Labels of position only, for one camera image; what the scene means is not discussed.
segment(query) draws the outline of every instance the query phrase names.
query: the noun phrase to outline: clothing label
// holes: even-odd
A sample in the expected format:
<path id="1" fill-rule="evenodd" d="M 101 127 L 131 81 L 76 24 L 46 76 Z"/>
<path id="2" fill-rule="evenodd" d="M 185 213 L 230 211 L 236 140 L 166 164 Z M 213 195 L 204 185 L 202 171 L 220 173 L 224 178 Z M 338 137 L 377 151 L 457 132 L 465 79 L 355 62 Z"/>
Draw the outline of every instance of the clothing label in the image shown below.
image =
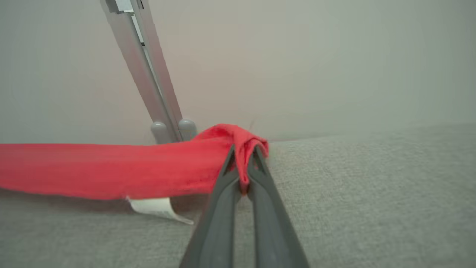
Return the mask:
<path id="1" fill-rule="evenodd" d="M 177 215 L 172 208 L 170 198 L 128 199 L 130 206 L 136 212 L 156 215 L 161 218 L 176 220 L 185 224 L 193 225 L 193 221 Z"/>

